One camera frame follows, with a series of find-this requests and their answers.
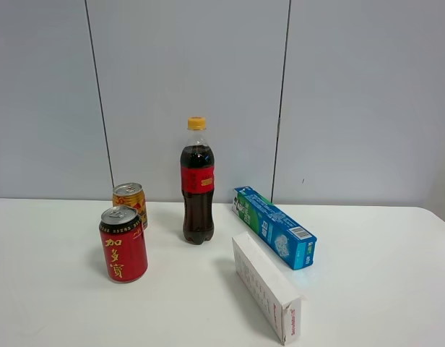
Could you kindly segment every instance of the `white box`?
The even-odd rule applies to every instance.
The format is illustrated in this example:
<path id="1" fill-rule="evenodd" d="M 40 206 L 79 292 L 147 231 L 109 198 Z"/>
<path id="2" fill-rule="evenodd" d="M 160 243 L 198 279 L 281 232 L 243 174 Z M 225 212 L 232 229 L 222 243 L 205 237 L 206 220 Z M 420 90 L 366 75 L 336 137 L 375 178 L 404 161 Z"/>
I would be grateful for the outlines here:
<path id="1" fill-rule="evenodd" d="M 301 298 L 256 242 L 244 233 L 232 238 L 236 270 L 283 345 L 300 335 Z"/>

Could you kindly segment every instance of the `cola bottle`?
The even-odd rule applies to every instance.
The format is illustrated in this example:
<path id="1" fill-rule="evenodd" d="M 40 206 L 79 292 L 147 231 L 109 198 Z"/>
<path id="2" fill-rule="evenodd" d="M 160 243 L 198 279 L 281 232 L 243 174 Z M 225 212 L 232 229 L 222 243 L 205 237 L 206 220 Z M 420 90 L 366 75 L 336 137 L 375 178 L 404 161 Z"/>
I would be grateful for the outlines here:
<path id="1" fill-rule="evenodd" d="M 204 137 L 203 117 L 187 121 L 189 140 L 181 153 L 181 190 L 184 197 L 183 233 L 187 241 L 202 244 L 213 237 L 212 201 L 215 192 L 215 157 Z"/>

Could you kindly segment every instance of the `soda can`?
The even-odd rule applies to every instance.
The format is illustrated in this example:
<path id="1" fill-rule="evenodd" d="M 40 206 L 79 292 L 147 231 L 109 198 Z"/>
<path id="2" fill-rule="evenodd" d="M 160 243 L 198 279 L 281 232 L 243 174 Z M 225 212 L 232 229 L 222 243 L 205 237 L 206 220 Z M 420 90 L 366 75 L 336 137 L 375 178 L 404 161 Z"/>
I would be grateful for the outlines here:
<path id="1" fill-rule="evenodd" d="M 134 208 L 109 208 L 100 217 L 99 231 L 108 275 L 113 280 L 131 282 L 144 275 L 148 267 L 144 229 Z"/>
<path id="2" fill-rule="evenodd" d="M 145 194 L 139 183 L 124 183 L 113 188 L 113 206 L 126 205 L 135 208 L 142 219 L 144 230 L 147 227 Z"/>

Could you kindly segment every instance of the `red bottle label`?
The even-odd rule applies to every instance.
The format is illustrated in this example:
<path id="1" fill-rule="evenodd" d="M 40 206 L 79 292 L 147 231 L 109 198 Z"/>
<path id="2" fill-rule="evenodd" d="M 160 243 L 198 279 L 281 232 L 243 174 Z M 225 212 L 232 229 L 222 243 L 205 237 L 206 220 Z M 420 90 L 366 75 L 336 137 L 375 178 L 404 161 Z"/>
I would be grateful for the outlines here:
<path id="1" fill-rule="evenodd" d="M 186 168 L 181 167 L 181 188 L 185 192 L 203 194 L 215 188 L 215 167 Z"/>
<path id="2" fill-rule="evenodd" d="M 120 282 L 141 277 L 148 267 L 142 223 L 124 234 L 100 232 L 109 276 Z"/>

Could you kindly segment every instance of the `toothpaste box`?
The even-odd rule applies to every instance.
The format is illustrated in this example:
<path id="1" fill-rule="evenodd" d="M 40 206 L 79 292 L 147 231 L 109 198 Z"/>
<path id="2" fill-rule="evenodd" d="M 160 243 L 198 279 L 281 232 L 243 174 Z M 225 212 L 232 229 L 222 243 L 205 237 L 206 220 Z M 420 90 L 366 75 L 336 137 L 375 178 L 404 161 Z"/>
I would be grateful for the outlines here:
<path id="1" fill-rule="evenodd" d="M 251 187 L 235 188 L 232 211 L 292 269 L 312 265 L 317 238 Z"/>
<path id="2" fill-rule="evenodd" d="M 248 233 L 232 238 L 236 270 L 283 345 L 300 335 L 301 298 Z"/>

